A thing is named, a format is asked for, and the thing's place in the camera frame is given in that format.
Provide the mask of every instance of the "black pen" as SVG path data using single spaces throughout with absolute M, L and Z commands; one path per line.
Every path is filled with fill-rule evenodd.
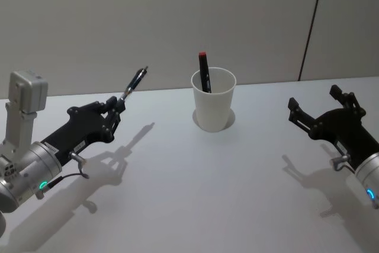
M 199 53 L 201 87 L 204 92 L 211 93 L 211 81 L 209 78 L 206 52 Z

